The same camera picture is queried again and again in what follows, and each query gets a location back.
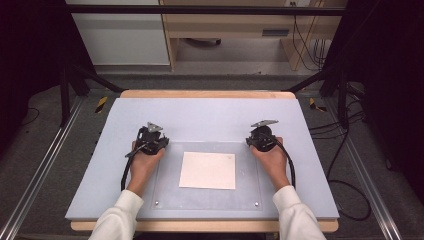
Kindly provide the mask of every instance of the floor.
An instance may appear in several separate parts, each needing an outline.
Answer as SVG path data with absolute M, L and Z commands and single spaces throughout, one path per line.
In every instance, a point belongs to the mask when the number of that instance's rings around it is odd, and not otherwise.
M 306 79 L 313 72 L 289 70 L 287 59 L 278 40 L 223 40 L 216 46 L 211 43 L 183 41 L 180 45 L 177 68 L 171 72 L 163 68 L 101 69 L 102 76 L 125 88 L 135 89 L 239 89 L 282 90 Z M 118 94 L 112 93 L 89 81 L 92 87 L 83 99 L 78 117 L 61 145 L 54 163 L 38 194 L 31 202 L 25 219 L 20 223 L 16 239 L 87 239 L 89 232 L 75 232 L 64 218 L 67 207 L 79 186 L 91 154 L 96 147 L 108 111 Z M 330 109 L 334 98 L 322 99 L 317 94 L 320 83 L 309 86 L 297 97 L 308 127 L 333 123 Z M 95 113 L 102 96 L 108 100 L 101 113 Z M 310 97 L 318 107 L 310 108 Z M 424 239 L 424 207 L 399 172 L 386 169 L 385 157 L 369 130 L 366 119 L 360 113 L 361 105 L 348 98 L 351 127 L 349 138 L 370 173 L 390 216 L 402 238 L 390 238 L 383 234 L 376 216 L 376 209 L 364 221 L 354 221 L 342 215 L 339 230 L 326 234 L 328 239 Z M 7 223 L 24 194 L 41 160 L 49 150 L 60 124 L 60 93 L 57 87 L 39 93 L 31 99 L 21 129 L 14 143 L 0 161 L 0 225 Z M 338 128 L 311 130 L 311 136 L 324 171 L 330 167 L 342 136 Z M 343 180 L 363 191 L 352 165 L 351 155 L 344 146 L 334 164 L 331 178 Z M 362 196 L 343 184 L 330 183 L 334 198 L 348 216 L 366 215 L 367 205 Z M 149 234 L 138 239 L 265 239 L 264 234 Z

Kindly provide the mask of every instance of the paper sheet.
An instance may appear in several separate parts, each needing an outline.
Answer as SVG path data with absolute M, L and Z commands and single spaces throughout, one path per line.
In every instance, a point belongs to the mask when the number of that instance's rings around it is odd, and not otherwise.
M 184 152 L 180 187 L 236 189 L 235 154 Z

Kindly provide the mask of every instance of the person's right hand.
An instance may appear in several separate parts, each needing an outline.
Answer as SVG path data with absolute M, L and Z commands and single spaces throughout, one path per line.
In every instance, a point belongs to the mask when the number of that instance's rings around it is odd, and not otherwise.
M 277 140 L 283 144 L 281 137 L 277 137 Z M 260 152 L 255 146 L 250 145 L 250 151 L 252 151 L 253 155 L 261 162 L 265 171 L 268 173 L 276 192 L 290 185 L 286 174 L 287 156 L 279 146 L 275 146 L 268 152 Z

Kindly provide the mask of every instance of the black cable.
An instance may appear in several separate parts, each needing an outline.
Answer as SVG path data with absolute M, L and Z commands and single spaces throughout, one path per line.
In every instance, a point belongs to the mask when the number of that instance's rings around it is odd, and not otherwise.
M 293 17 L 294 17 L 294 24 L 293 24 L 293 38 L 292 38 L 292 40 L 293 40 L 293 46 L 294 46 L 294 49 L 296 50 L 297 54 L 299 55 L 300 60 L 301 60 L 301 61 L 302 61 L 302 63 L 303 63 L 303 66 L 305 66 L 305 68 L 306 68 L 306 69 L 308 69 L 308 70 L 310 70 L 310 71 L 318 71 L 319 69 L 311 69 L 311 68 L 309 68 L 308 66 L 306 66 L 305 61 L 303 60 L 302 55 L 300 54 L 299 50 L 298 50 L 298 49 L 297 49 L 297 47 L 296 47 L 296 43 L 294 42 L 294 35 L 295 35 L 295 33 L 296 33 L 296 30 L 297 30 L 297 31 L 299 32 L 299 36 L 300 36 L 300 38 L 302 39 L 302 42 L 303 42 L 303 43 L 304 43 L 304 45 L 305 45 L 305 48 L 306 48 L 306 51 L 308 52 L 309 57 L 311 58 L 312 62 L 313 62 L 316 66 L 318 66 L 318 65 L 317 65 L 317 64 L 313 61 L 313 59 L 312 59 L 312 57 L 311 57 L 311 54 L 309 53 L 309 50 L 308 50 L 308 48 L 307 48 L 307 46 L 306 46 L 306 43 L 303 41 L 303 37 L 302 37 L 302 35 L 301 35 L 301 33 L 300 33 L 299 29 L 297 28 L 296 15 L 294 15 Z
M 33 119 L 31 119 L 31 121 L 26 122 L 26 123 L 22 123 L 22 124 L 21 124 L 21 126 L 25 126 L 25 125 L 28 125 L 28 124 L 30 124 L 30 123 L 32 123 L 32 122 L 34 122 L 34 121 L 35 121 L 35 119 L 37 119 L 37 118 L 38 118 L 38 116 L 40 115 L 40 110 L 38 110 L 38 109 L 36 109 L 36 108 L 28 108 L 28 110 L 35 110 L 35 111 L 37 111 L 37 115 L 36 115 Z
M 138 149 L 136 147 L 137 145 L 134 144 L 133 150 L 126 155 L 126 157 L 128 156 L 128 161 L 127 161 L 127 165 L 125 165 L 124 174 L 122 175 L 122 179 L 121 179 L 121 191 L 125 189 L 125 183 L 127 181 L 128 171 L 130 170 L 131 164 L 134 160 L 134 156 L 143 146 L 139 147 Z
M 358 115 L 360 115 L 362 113 L 364 113 L 364 111 L 356 112 L 356 113 L 352 114 L 352 116 L 350 116 L 348 119 L 351 119 L 353 117 L 356 117 L 356 116 L 358 116 Z M 309 131 L 313 131 L 313 130 L 318 130 L 318 129 L 323 129 L 323 128 L 331 127 L 331 126 L 334 126 L 334 125 L 339 126 L 340 125 L 340 122 L 334 122 L 334 123 L 330 123 L 330 124 L 326 124 L 326 125 L 322 125 L 322 126 L 318 126 L 318 127 L 312 127 L 312 128 L 308 128 L 308 130 Z
M 353 114 L 352 116 L 350 116 L 350 117 L 349 117 L 349 119 L 351 119 L 351 118 L 353 118 L 353 117 L 356 117 L 356 116 L 360 116 L 361 114 L 363 114 L 363 111 L 359 111 L 359 112 L 357 112 L 357 113 Z M 362 193 L 362 191 L 361 191 L 361 190 L 359 190 L 357 187 L 353 186 L 353 185 L 352 185 L 352 184 L 350 184 L 350 183 L 347 183 L 347 182 L 344 182 L 344 181 L 340 181 L 340 180 L 335 180 L 335 179 L 331 179 L 331 180 L 330 180 L 331 170 L 333 169 L 334 163 L 336 162 L 336 159 L 337 159 L 338 155 L 340 154 L 340 151 L 341 151 L 341 149 L 342 149 L 342 147 L 343 147 L 344 143 L 346 142 L 347 136 L 348 136 L 348 134 L 349 134 L 349 125 L 350 125 L 350 124 L 352 124 L 352 123 L 349 123 L 349 124 L 347 125 L 346 132 L 344 132 L 344 133 L 342 133 L 342 134 L 341 134 L 341 135 L 343 135 L 343 134 L 344 134 L 344 137 L 343 137 L 343 140 L 342 140 L 342 142 L 340 143 L 340 146 L 339 146 L 339 148 L 337 149 L 337 151 L 336 151 L 336 153 L 335 153 L 335 155 L 334 155 L 334 157 L 333 157 L 333 159 L 332 159 L 332 161 L 331 161 L 331 163 L 330 163 L 330 167 L 329 167 L 329 168 L 328 168 L 328 170 L 327 170 L 326 179 L 327 179 L 327 182 L 328 182 L 328 183 L 339 183 L 339 184 L 343 184 L 343 185 L 346 185 L 346 186 L 348 186 L 348 187 L 352 188 L 353 190 L 355 190 L 356 192 L 358 192 L 358 193 L 359 193 L 359 194 L 360 194 L 360 195 L 361 195 L 361 196 L 365 199 L 365 201 L 366 201 L 366 203 L 367 203 L 367 213 L 366 213 L 366 214 L 365 214 L 365 216 L 363 216 L 363 217 L 353 217 L 353 216 L 350 216 L 350 215 L 348 215 L 347 213 L 343 212 L 342 210 L 339 210 L 339 213 L 340 213 L 341 215 L 343 215 L 343 216 L 345 216 L 345 217 L 347 217 L 347 218 L 349 218 L 349 219 L 351 219 L 351 220 L 354 220 L 354 221 L 364 221 L 364 220 L 368 219 L 368 217 L 371 215 L 371 204 L 370 204 L 370 202 L 369 202 L 368 198 L 365 196 L 365 194 L 364 194 L 364 193 Z
M 332 128 L 332 129 L 327 130 L 327 131 L 324 131 L 324 132 L 311 133 L 311 136 L 313 136 L 313 135 L 320 135 L 320 134 L 324 134 L 324 133 L 329 133 L 329 132 L 332 132 L 334 130 L 337 130 L 338 128 L 339 128 L 339 126 L 336 126 L 336 127 Z
M 312 139 L 316 139 L 316 140 L 321 140 L 321 139 L 335 139 L 335 138 L 340 137 L 340 136 L 343 136 L 345 134 L 346 133 L 340 133 L 339 135 L 335 135 L 335 136 L 332 136 L 332 137 L 313 137 Z
M 352 105 L 353 105 L 353 104 L 355 104 L 355 103 L 361 103 L 361 100 L 354 100 L 354 101 L 350 102 L 350 103 L 346 106 L 346 108 L 349 108 L 350 106 L 352 106 Z
M 367 218 L 369 218 L 369 216 L 371 215 L 371 204 L 370 204 L 370 201 L 368 200 L 367 196 L 365 196 L 365 194 L 363 192 L 361 192 L 361 190 L 359 190 L 357 187 L 353 186 L 350 183 L 347 183 L 347 182 L 344 182 L 344 181 L 340 181 L 340 180 L 328 180 L 328 183 L 339 183 L 339 184 L 343 184 L 343 185 L 346 185 L 346 186 L 352 188 L 357 193 L 359 193 L 365 199 L 365 202 L 367 203 L 367 213 L 363 217 L 353 217 L 353 216 L 350 216 L 347 213 L 343 212 L 343 210 L 339 210 L 339 213 L 340 214 L 342 214 L 343 216 L 345 216 L 345 217 L 347 217 L 347 218 L 349 218 L 351 220 L 354 220 L 354 221 L 364 221 Z
M 284 148 L 283 144 L 281 144 L 277 139 L 275 139 L 274 137 L 268 136 L 265 133 L 260 133 L 261 135 L 265 136 L 266 138 L 270 139 L 272 142 L 274 142 L 277 146 L 279 146 L 281 148 L 281 150 L 283 150 L 284 154 L 286 154 L 288 162 L 289 162 L 289 167 L 290 167 L 290 175 L 291 175 L 291 184 L 292 186 L 296 189 L 296 172 L 294 169 L 294 164 L 293 161 L 289 155 L 289 153 L 287 152 L 287 150 Z
M 321 42 L 321 46 L 320 46 L 320 51 L 318 54 L 318 43 Z M 324 66 L 324 61 L 325 58 L 324 57 L 324 52 L 325 52 L 325 39 L 315 39 L 315 43 L 314 43 L 314 51 L 313 51 L 313 56 L 314 59 L 313 61 L 315 61 L 318 64 L 318 68 L 321 71 L 323 66 Z
M 330 167 L 328 168 L 327 174 L 325 175 L 327 180 L 329 180 L 329 178 L 330 178 L 331 170 L 333 169 L 334 163 L 336 162 L 336 159 L 339 156 L 340 151 L 342 150 L 343 144 L 345 143 L 348 134 L 349 134 L 349 124 L 347 125 L 346 132 L 345 132 L 345 135 L 343 137 L 342 143 L 340 144 L 339 148 L 336 151 L 336 154 L 334 155 L 333 159 L 331 160 Z

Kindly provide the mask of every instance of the white cabinet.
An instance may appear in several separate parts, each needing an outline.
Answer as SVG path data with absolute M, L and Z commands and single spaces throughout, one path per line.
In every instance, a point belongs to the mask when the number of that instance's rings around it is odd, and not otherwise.
M 66 0 L 68 4 L 158 5 L 157 0 Z M 169 65 L 160 14 L 72 14 L 94 65 Z

